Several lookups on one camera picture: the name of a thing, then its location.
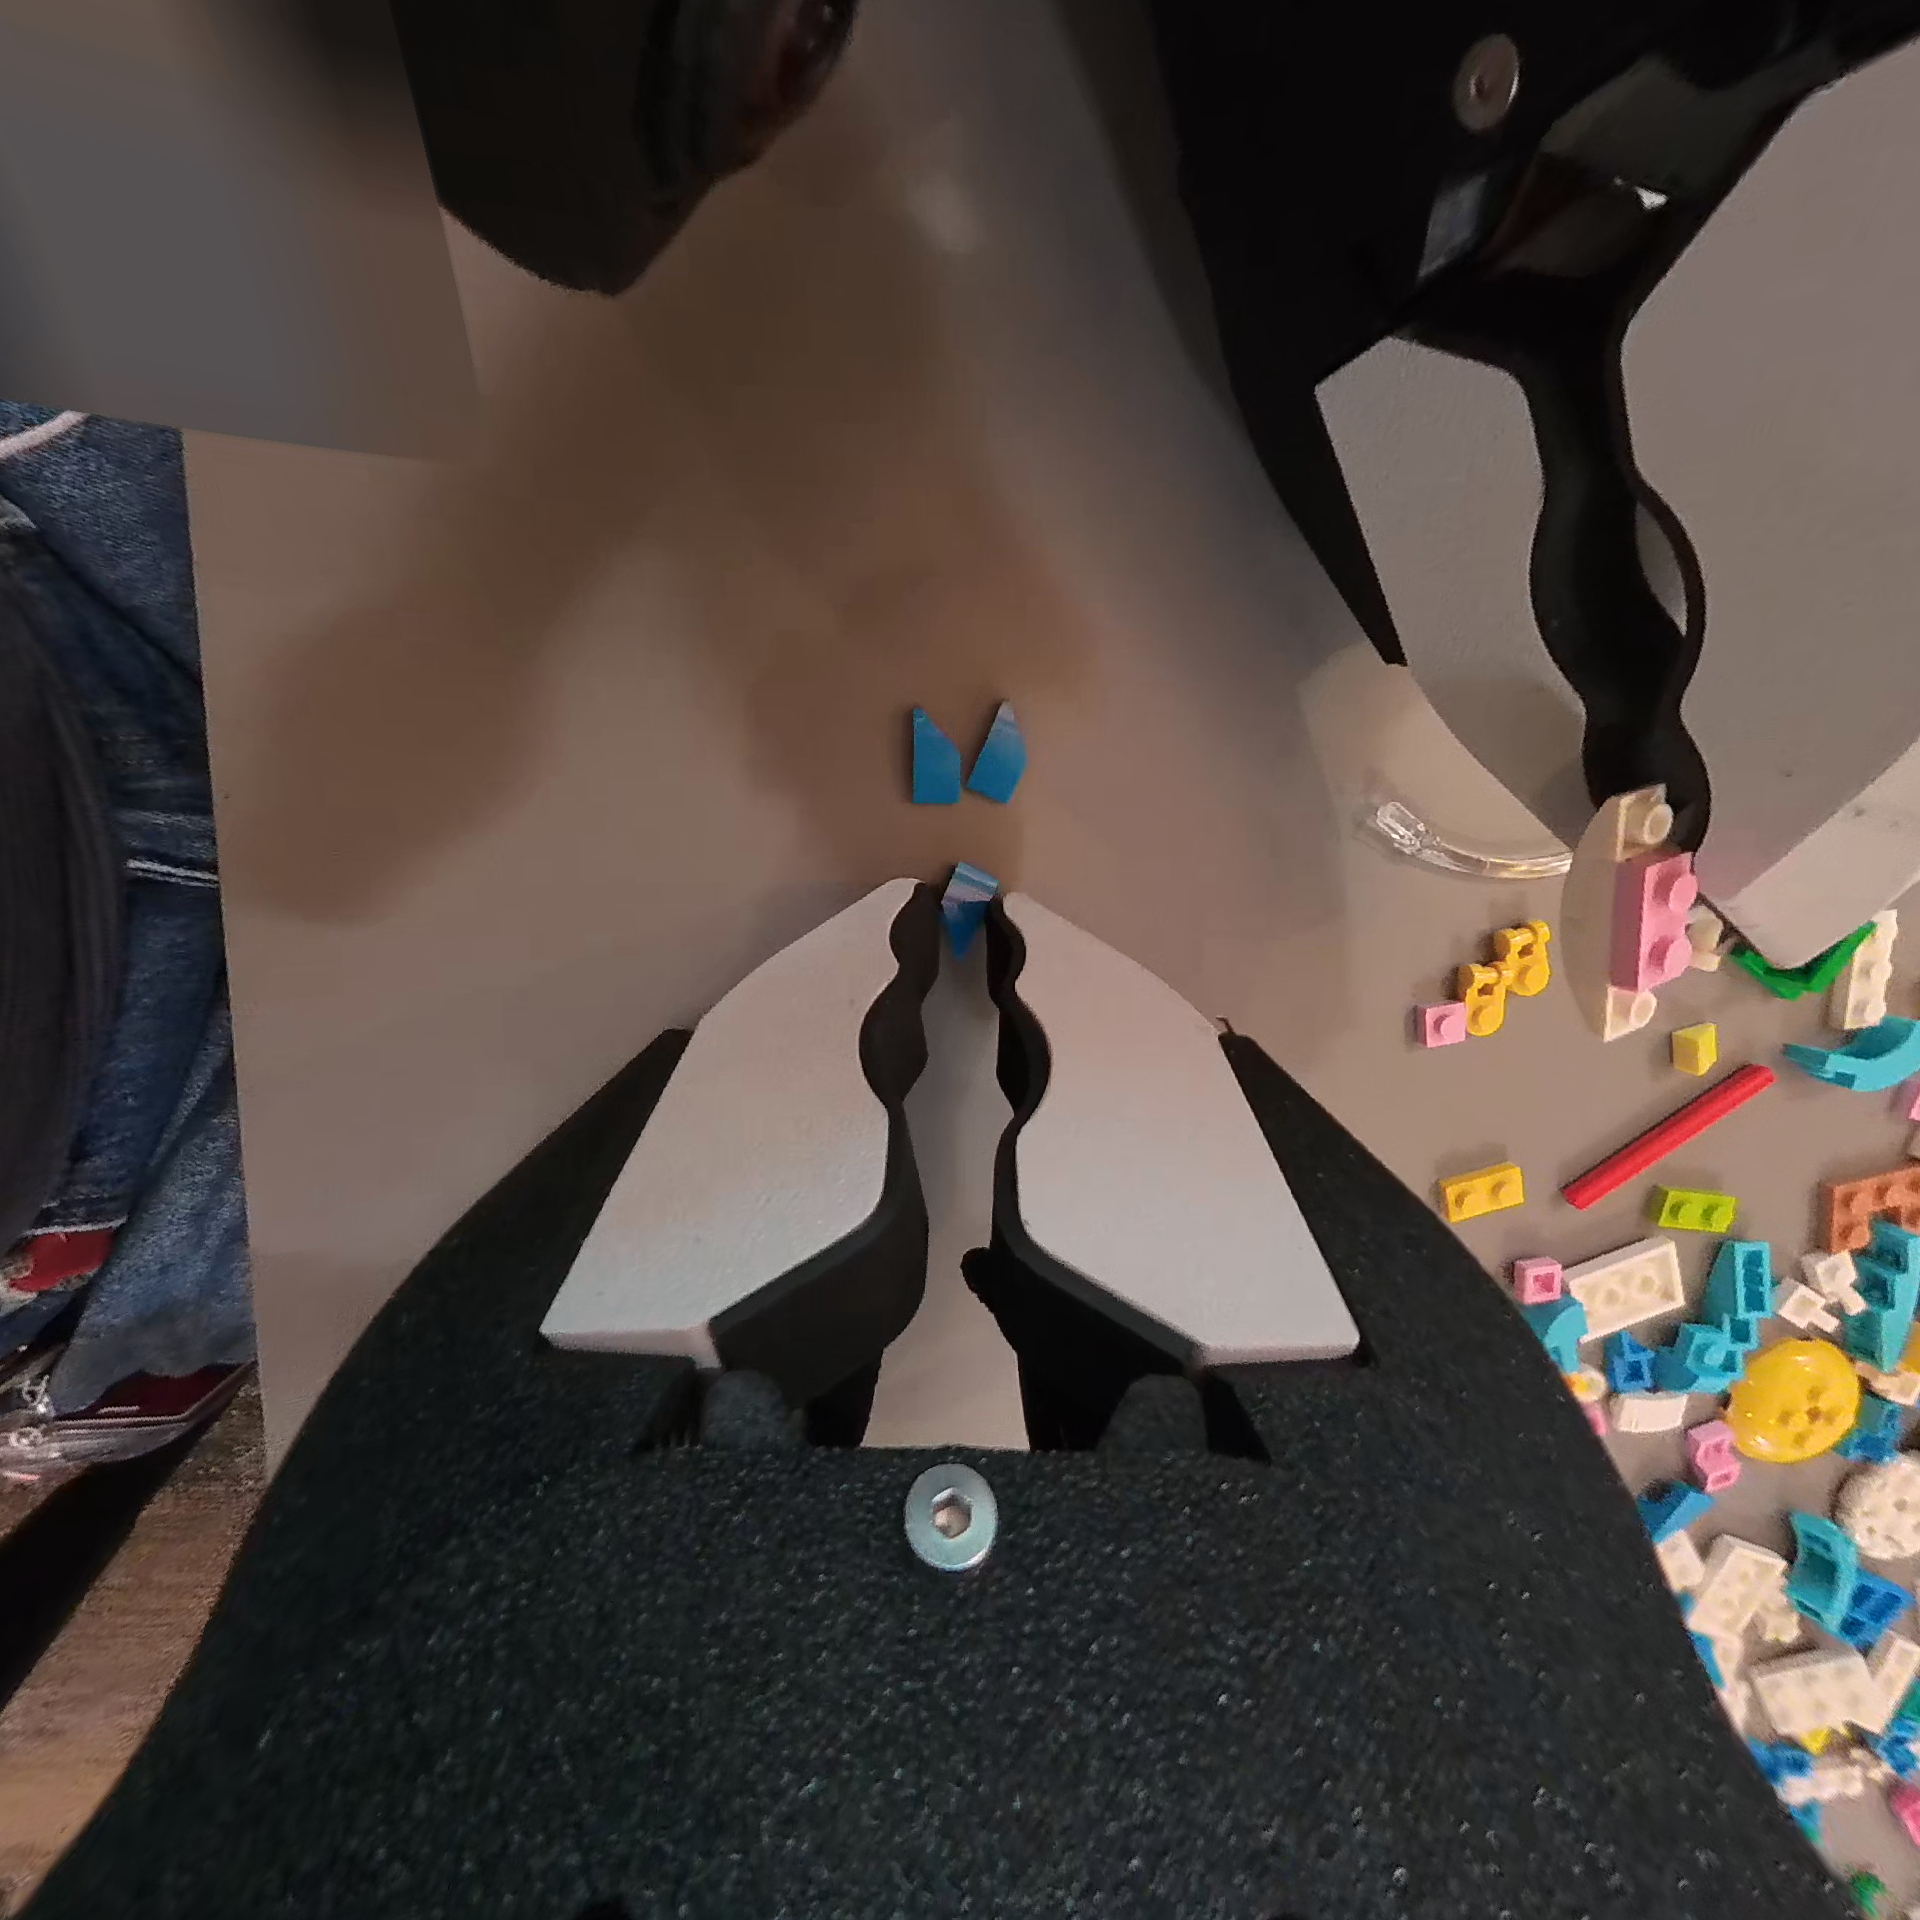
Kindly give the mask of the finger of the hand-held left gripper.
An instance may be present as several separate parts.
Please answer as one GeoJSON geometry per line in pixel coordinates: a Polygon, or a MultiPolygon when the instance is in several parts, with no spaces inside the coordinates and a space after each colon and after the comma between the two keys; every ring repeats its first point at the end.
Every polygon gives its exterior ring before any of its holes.
{"type": "Polygon", "coordinates": [[[1624,389],[1707,592],[1695,875],[1797,966],[1915,882],[1915,45],[1789,119],[1641,308],[1624,389]]]}
{"type": "Polygon", "coordinates": [[[1531,605],[1545,483],[1520,384],[1387,339],[1315,397],[1411,680],[1459,749],[1571,848],[1595,813],[1585,719],[1531,605]]]}

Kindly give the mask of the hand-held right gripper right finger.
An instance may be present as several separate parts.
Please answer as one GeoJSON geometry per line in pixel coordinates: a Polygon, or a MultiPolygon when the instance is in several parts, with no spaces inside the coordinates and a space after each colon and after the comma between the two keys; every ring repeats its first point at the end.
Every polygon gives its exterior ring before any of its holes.
{"type": "Polygon", "coordinates": [[[1230,1035],[1033,896],[983,936],[1009,1116],[963,1280],[1015,1358],[1025,1445],[1097,1448],[1137,1382],[1177,1380],[1202,1445],[1256,1451],[1215,1379],[1350,1362],[1359,1330],[1230,1035]]]}

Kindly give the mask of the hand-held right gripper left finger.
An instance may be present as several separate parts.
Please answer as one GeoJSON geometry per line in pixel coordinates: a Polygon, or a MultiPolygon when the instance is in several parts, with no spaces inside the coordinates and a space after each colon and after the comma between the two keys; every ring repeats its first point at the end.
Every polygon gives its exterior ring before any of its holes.
{"type": "Polygon", "coordinates": [[[686,1035],[538,1326],[563,1354],[757,1374],[817,1446],[856,1446],[922,1303],[905,1100],[942,907],[886,880],[743,976],[686,1035]]]}

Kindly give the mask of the pink and white lego assembly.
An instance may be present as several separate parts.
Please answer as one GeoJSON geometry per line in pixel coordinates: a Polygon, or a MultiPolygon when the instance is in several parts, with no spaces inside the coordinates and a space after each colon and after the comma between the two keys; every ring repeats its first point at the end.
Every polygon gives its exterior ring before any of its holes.
{"type": "Polygon", "coordinates": [[[1639,1032],[1659,992],[1694,966],[1694,858],[1673,840],[1662,783],[1597,806],[1576,838],[1559,902],[1559,974],[1597,1043],[1639,1032]]]}

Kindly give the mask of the clear curved lego piece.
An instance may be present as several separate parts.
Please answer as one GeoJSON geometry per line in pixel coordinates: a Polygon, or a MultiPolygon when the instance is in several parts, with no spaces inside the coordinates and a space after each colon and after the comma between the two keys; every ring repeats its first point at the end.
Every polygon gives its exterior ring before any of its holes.
{"type": "Polygon", "coordinates": [[[1528,884],[1560,880],[1571,867],[1566,851],[1497,854],[1465,848],[1398,800],[1382,800],[1365,812],[1359,829],[1385,852],[1448,878],[1528,884]]]}

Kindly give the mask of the yellow lego piece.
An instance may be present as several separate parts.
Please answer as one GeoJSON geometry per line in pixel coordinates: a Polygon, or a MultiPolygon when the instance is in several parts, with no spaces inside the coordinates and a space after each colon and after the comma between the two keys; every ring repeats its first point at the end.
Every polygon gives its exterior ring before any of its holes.
{"type": "Polygon", "coordinates": [[[1485,956],[1456,970],[1456,1000],[1472,1039],[1493,1037],[1511,999],[1535,999],[1552,983],[1552,928],[1527,919],[1494,928],[1485,956]]]}

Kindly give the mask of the white lego plate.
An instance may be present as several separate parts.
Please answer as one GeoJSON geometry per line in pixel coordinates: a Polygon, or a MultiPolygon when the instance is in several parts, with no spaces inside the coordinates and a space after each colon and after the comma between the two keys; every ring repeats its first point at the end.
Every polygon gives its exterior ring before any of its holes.
{"type": "Polygon", "coordinates": [[[1831,984],[1831,1029],[1850,1035],[1887,1016],[1887,992],[1896,939],[1899,911],[1893,907],[1874,915],[1874,919],[1857,930],[1857,939],[1831,984]]]}

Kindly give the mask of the green lego piece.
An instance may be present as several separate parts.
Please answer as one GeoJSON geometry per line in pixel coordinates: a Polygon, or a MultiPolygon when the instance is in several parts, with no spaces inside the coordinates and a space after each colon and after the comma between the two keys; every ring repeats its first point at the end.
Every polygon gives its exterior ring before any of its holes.
{"type": "Polygon", "coordinates": [[[1825,951],[1813,956],[1809,959],[1797,966],[1768,962],[1752,944],[1747,944],[1742,936],[1734,936],[1728,944],[1725,957],[1733,966],[1760,983],[1767,994],[1781,1000],[1798,1000],[1808,994],[1829,992],[1840,978],[1840,974],[1848,966],[1856,951],[1866,942],[1866,936],[1874,930],[1877,924],[1870,919],[1866,924],[1840,936],[1825,951]]]}

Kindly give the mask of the pile of assorted lego bricks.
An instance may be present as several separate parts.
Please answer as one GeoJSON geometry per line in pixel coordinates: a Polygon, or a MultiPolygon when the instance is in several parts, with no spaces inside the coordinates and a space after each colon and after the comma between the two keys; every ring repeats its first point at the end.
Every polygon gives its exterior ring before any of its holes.
{"type": "Polygon", "coordinates": [[[1825,1184],[1815,1248],[1665,1231],[1511,1288],[1639,1466],[1664,1584],[1734,1738],[1864,1915],[1915,1915],[1915,1160],[1825,1184]]]}

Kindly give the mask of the red lego rod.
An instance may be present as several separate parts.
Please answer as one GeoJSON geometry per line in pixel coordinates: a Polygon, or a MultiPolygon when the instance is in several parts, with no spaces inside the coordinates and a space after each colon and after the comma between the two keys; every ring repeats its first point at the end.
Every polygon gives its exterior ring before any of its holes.
{"type": "Polygon", "coordinates": [[[1715,1084],[1655,1120],[1616,1151],[1563,1181],[1559,1188],[1560,1197],[1578,1212],[1595,1207],[1739,1114],[1745,1104],[1770,1090],[1776,1082],[1776,1070],[1761,1062],[1745,1062],[1722,1075],[1715,1084]]]}

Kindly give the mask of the turquoise curved lego piece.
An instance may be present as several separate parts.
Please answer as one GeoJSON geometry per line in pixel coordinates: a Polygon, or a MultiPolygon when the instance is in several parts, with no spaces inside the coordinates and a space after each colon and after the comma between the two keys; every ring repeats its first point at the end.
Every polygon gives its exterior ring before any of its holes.
{"type": "Polygon", "coordinates": [[[1918,1021],[1890,1014],[1832,1047],[1787,1043],[1782,1059],[1822,1086],[1885,1093],[1918,1075],[1918,1021]]]}

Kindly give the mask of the person's blue jeans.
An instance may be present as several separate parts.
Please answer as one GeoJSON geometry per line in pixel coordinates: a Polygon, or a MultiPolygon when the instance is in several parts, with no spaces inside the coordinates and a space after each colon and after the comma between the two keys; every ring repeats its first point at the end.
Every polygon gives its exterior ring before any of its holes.
{"type": "Polygon", "coordinates": [[[82,706],[123,880],[87,1110],[5,1248],[5,1477],[39,1479],[154,1446],[255,1356],[179,435],[6,399],[2,586],[82,706]]]}

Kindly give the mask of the dark cloth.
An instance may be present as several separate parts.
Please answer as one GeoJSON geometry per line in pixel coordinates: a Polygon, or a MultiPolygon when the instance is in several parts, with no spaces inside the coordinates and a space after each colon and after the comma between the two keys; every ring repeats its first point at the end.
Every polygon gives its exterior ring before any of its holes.
{"type": "Polygon", "coordinates": [[[111,1029],[123,880],[82,706],[2,592],[2,1246],[56,1195],[111,1029]]]}

